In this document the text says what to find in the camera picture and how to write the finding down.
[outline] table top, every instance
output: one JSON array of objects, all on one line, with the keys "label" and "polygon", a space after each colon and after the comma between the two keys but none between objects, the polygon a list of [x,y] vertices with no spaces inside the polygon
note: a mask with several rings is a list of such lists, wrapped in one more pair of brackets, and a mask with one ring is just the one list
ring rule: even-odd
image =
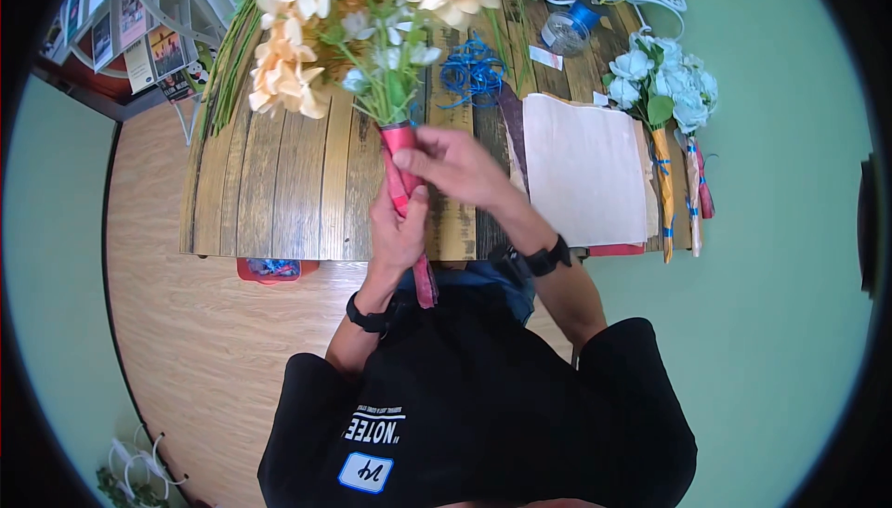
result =
[{"label": "table top", "polygon": [[[552,6],[539,0],[527,1],[525,7],[528,42],[541,47],[538,32]],[[503,9],[495,13],[501,34],[507,34],[503,45],[508,61],[521,67],[523,25],[516,21],[517,5],[505,0]],[[606,93],[601,76],[609,72],[610,60],[628,50],[629,34],[641,23],[628,3],[605,7],[604,14],[601,25],[592,31],[590,52],[564,58],[562,71],[531,62],[526,69],[529,74],[518,85],[514,75],[523,69],[512,68],[505,79],[518,97],[542,91],[591,103],[592,91]],[[432,45],[446,53],[474,33],[496,49],[492,22],[484,14],[465,31],[436,28]],[[413,119],[472,133],[508,173],[508,142],[498,107],[472,107],[466,102],[441,109],[437,106],[455,103],[459,97],[443,90],[439,78],[438,65],[422,74],[419,96],[424,100],[418,100]],[[250,91],[251,78],[247,77],[232,121],[217,136],[193,135],[180,209],[180,252],[368,260],[372,254],[368,206],[384,176],[381,141],[374,123],[352,108],[347,91],[333,85],[322,90],[328,100],[328,115],[321,119],[290,112],[254,114],[248,107]],[[681,148],[675,139],[669,141],[673,165],[683,166]],[[685,212],[685,193],[678,191],[686,189],[685,174],[682,169],[673,171],[675,210]],[[440,196],[435,190],[431,200],[427,252],[432,260],[486,258],[493,247],[506,242],[485,211]],[[690,247],[689,234],[687,217],[678,216],[675,247]],[[662,250],[662,238],[648,240],[646,250]]]}]

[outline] pink wrapping paper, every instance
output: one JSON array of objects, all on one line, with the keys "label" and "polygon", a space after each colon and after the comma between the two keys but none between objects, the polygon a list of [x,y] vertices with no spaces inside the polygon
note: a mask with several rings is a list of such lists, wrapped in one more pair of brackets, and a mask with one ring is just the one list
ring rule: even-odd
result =
[{"label": "pink wrapping paper", "polygon": [[713,195],[709,192],[709,186],[707,185],[707,172],[704,170],[703,153],[700,152],[696,139],[694,140],[694,148],[697,149],[697,167],[700,172],[700,214],[703,216],[703,219],[708,220],[715,215],[715,205],[713,204]]},{"label": "pink wrapping paper", "polygon": [[[397,214],[406,217],[408,210],[409,193],[415,190],[424,181],[420,177],[401,171],[394,165],[393,155],[397,150],[415,148],[415,132],[407,122],[388,124],[378,127],[381,141],[385,144],[381,153],[385,160],[385,177],[387,178],[387,190],[390,192],[391,201]],[[437,284],[433,279],[431,263],[427,260],[427,254],[422,253],[418,262],[412,267],[412,275],[415,277],[415,290],[418,296],[418,305],[422,308],[431,308],[437,304]]]}]

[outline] person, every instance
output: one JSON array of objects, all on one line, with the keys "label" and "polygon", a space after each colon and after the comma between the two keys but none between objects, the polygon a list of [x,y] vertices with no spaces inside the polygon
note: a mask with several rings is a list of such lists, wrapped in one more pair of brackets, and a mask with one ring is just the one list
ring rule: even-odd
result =
[{"label": "person", "polygon": [[[325,358],[285,367],[258,470],[267,506],[675,506],[697,447],[650,322],[608,326],[586,270],[467,133],[420,127],[418,145],[394,163],[487,210],[539,275],[440,271],[422,309],[407,270],[427,189],[402,219],[383,186],[366,279]],[[524,328],[533,288],[578,370]]]}]

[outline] jeans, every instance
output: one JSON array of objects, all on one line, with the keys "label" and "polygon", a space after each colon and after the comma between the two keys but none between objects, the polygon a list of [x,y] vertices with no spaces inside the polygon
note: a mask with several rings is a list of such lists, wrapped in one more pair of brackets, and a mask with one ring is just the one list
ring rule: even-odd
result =
[{"label": "jeans", "polygon": [[[511,313],[522,326],[526,326],[532,314],[532,299],[536,296],[536,291],[532,288],[532,279],[527,279],[523,287],[518,287],[499,274],[488,260],[470,260],[464,270],[434,270],[433,278],[439,286],[497,283],[505,291],[505,300],[511,308]],[[403,275],[397,289],[415,291],[415,279],[411,269]]]}]

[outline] black wrist strap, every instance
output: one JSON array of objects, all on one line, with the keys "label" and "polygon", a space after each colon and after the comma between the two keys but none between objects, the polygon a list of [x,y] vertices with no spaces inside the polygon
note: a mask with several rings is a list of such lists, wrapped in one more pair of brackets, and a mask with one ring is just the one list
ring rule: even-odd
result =
[{"label": "black wrist strap", "polygon": [[387,331],[390,330],[397,309],[400,306],[400,301],[397,299],[398,294],[394,293],[394,296],[391,297],[390,303],[387,305],[387,310],[385,310],[384,313],[362,314],[360,313],[360,310],[356,308],[356,304],[354,303],[356,293],[351,295],[350,300],[347,301],[347,318],[350,319],[351,323],[362,327],[364,331],[369,333],[380,333],[383,338]]},{"label": "black wrist strap", "polygon": [[529,257],[521,255],[512,245],[500,245],[490,253],[492,266],[502,275],[521,286],[530,277],[541,277],[554,272],[558,264],[572,266],[570,247],[558,234],[552,250],[543,248]]}]

